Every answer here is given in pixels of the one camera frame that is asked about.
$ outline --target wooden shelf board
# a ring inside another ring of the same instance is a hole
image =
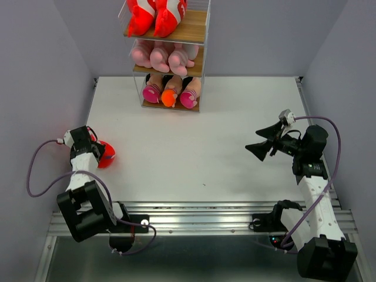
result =
[[[181,23],[179,23],[175,31],[167,37],[162,38],[154,36],[154,25],[144,35],[132,37],[159,41],[204,44],[206,34],[206,16],[206,11],[187,10]],[[127,35],[128,27],[124,32],[124,36]]]
[[[187,109],[180,103],[179,98],[177,98],[175,108],[172,107],[166,107],[163,103],[150,103],[146,100],[142,103],[143,107],[147,108],[157,108],[157,109],[170,109],[170,110],[188,110],[189,112],[199,112],[200,111],[200,98],[197,98],[197,105],[194,106],[192,109]]]
[[[197,78],[200,78],[202,76],[202,66],[203,66],[203,61],[204,61],[204,47],[200,46],[199,48],[199,53],[197,54],[197,57],[194,60],[194,67],[193,68],[187,68],[188,74],[187,76],[194,76]],[[144,72],[144,73],[158,73],[160,75],[174,75],[172,71],[169,72],[159,72],[158,70],[156,71],[153,68],[146,68],[144,66],[137,66],[133,68],[134,72]]]

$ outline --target shelving unit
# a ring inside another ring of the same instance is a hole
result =
[[[194,76],[201,78],[202,82],[202,92],[203,95],[204,81],[205,81],[205,59],[207,51],[207,36],[209,30],[209,20],[210,20],[210,2],[211,0],[190,0],[188,1],[186,14],[175,29],[173,33],[165,38],[158,36],[153,36],[155,27],[152,26],[150,29],[142,36],[133,36],[134,38],[141,38],[144,40],[152,41],[166,41],[166,42],[178,42],[178,43],[187,43],[187,44],[197,44],[200,45],[199,53],[197,54],[196,59],[194,60],[194,67],[187,68],[187,76]],[[122,27],[124,37],[127,37],[128,33],[128,24],[131,14],[128,10],[126,2],[124,3],[120,14],[118,16],[120,25]],[[162,73],[156,71],[153,68],[145,68],[142,66],[134,65],[132,69],[133,77],[140,75],[145,75],[147,73],[158,73],[162,75],[173,75],[173,72]],[[186,109],[179,101],[179,98],[176,101],[174,108],[165,107],[162,103],[149,103],[145,101],[142,95],[142,90],[146,86],[145,80],[143,80],[142,85],[137,85],[135,78],[135,84],[137,89],[137,94],[139,95],[140,104],[146,108],[158,108],[158,109],[174,109],[174,110],[188,110],[191,112],[200,111],[200,98],[197,99],[197,105],[193,109]]]

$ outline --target tabletop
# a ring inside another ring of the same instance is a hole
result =
[[[133,78],[101,77],[88,125],[116,157],[96,173],[113,200],[302,200],[290,156],[278,152],[261,162],[244,148],[262,142],[255,131],[278,122],[284,109],[305,115],[294,78],[205,78],[194,113],[142,108]],[[302,120],[294,128],[304,134],[307,126]]]

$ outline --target plush toy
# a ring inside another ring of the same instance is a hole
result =
[[[201,80],[189,77],[184,79],[183,84],[187,84],[187,86],[180,95],[180,102],[187,109],[192,109],[197,105],[197,98],[201,95]]]
[[[154,36],[166,37],[172,33],[182,21],[186,9],[187,0],[155,0],[157,18],[155,22]]]
[[[156,15],[156,0],[127,0],[132,17],[128,25],[128,37],[140,36],[147,32]]]
[[[150,54],[152,53],[153,46],[153,41],[136,39],[136,43],[130,51],[130,55],[137,66],[144,66],[146,68],[152,67]]]
[[[159,103],[163,90],[163,76],[148,74],[146,76],[146,87],[142,90],[145,100],[150,103]]]
[[[178,75],[174,75],[164,87],[162,102],[166,107],[175,107],[176,98],[182,92],[183,81]]]
[[[186,68],[194,67],[193,60],[199,53],[199,46],[195,44],[175,43],[175,50],[169,56],[169,65],[173,73],[180,76],[187,75]]]
[[[150,54],[150,62],[153,69],[159,72],[169,72],[169,56],[174,50],[174,44],[171,42],[155,41],[154,49]]]

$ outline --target red object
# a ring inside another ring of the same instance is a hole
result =
[[[98,168],[105,169],[109,167],[115,159],[115,149],[107,142],[99,141],[100,144],[105,145],[105,153],[99,161]]]
[[[128,26],[128,37],[145,34],[153,24],[155,18],[155,0],[127,0],[127,4],[129,11],[132,14]]]
[[[187,9],[187,0],[156,0],[157,18],[154,36],[166,37],[182,21]]]

